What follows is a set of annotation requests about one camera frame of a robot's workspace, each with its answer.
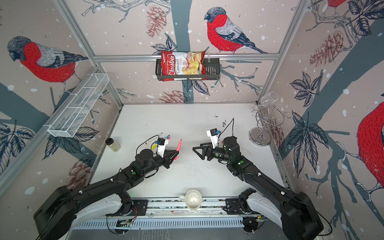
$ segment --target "bird head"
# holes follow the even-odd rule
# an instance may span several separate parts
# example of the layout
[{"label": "bird head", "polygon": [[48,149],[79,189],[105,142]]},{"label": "bird head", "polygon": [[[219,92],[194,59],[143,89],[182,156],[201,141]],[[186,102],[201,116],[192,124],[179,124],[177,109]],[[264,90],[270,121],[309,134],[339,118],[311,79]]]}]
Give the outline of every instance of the bird head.
[{"label": "bird head", "polygon": [[224,8],[222,7],[213,7],[213,8],[210,8],[207,12],[207,14],[205,15],[204,17],[204,20],[208,20],[209,23],[212,23],[214,21],[214,19],[219,16],[219,15],[225,15],[226,12],[224,10]]},{"label": "bird head", "polygon": [[17,59],[20,59],[21,61],[25,61],[24,47],[31,42],[32,41],[29,38],[23,36],[17,36],[11,39],[8,42],[8,51],[12,60],[16,61]]}]

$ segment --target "red marker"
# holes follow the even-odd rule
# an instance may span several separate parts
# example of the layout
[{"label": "red marker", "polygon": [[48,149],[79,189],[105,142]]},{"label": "red marker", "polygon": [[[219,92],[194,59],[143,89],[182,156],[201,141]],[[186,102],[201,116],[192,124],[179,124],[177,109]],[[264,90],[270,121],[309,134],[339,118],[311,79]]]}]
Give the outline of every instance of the red marker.
[{"label": "red marker", "polygon": [[180,142],[179,142],[179,144],[177,145],[177,149],[176,149],[176,151],[180,151],[180,148],[181,148],[181,142],[182,142],[182,141],[183,141],[183,140],[180,139]]}]

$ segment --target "white mesh shelf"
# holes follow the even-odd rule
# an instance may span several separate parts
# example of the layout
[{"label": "white mesh shelf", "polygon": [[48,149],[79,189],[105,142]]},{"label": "white mesh shelf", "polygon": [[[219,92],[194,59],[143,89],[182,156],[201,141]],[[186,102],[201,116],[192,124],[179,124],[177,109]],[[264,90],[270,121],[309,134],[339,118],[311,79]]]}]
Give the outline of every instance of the white mesh shelf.
[{"label": "white mesh shelf", "polygon": [[107,74],[94,73],[48,129],[54,137],[73,137],[109,83]]}]

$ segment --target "white table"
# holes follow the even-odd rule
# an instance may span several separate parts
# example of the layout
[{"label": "white table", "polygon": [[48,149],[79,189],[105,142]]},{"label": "white table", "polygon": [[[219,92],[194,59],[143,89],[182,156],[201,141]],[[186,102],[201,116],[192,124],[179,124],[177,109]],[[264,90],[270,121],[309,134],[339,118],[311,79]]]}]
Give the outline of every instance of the white table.
[{"label": "white table", "polygon": [[[153,177],[145,179],[138,186],[128,190],[131,197],[160,198],[178,197],[191,189],[200,191],[203,197],[237,197],[251,187],[234,177],[226,165],[216,159],[201,160],[192,147],[210,142],[207,130],[224,130],[223,122],[229,124],[235,118],[234,136],[243,156],[252,161],[264,174],[283,186],[270,148],[257,147],[251,143],[248,132],[256,126],[251,116],[249,103],[231,104],[146,104],[125,105],[111,137],[121,146],[118,152],[107,147],[97,166],[91,183],[115,175],[134,161],[139,144],[153,135],[170,135],[166,149],[176,149],[183,139],[179,156],[169,169],[161,167]],[[220,137],[232,135],[229,126]],[[149,145],[143,145],[138,153]]]}]

